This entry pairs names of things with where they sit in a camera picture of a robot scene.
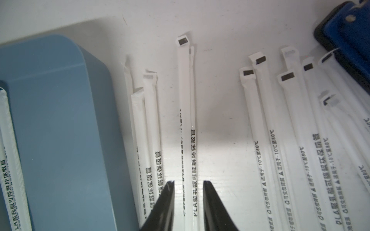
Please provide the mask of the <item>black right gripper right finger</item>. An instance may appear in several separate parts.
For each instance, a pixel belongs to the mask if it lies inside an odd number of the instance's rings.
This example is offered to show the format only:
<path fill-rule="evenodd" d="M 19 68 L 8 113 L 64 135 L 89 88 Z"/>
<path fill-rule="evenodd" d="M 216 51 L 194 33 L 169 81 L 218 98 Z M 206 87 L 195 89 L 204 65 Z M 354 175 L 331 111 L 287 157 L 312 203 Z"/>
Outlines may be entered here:
<path fill-rule="evenodd" d="M 206 231 L 238 231 L 212 182 L 203 182 L 204 227 Z"/>

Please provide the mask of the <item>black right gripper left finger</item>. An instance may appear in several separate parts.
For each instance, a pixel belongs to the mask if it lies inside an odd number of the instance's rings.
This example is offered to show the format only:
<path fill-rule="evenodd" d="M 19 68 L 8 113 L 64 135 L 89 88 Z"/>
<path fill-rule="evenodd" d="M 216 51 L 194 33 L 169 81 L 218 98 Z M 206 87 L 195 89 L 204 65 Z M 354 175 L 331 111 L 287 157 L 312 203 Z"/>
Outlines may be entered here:
<path fill-rule="evenodd" d="M 140 231 L 172 231 L 175 184 L 168 181 Z"/>

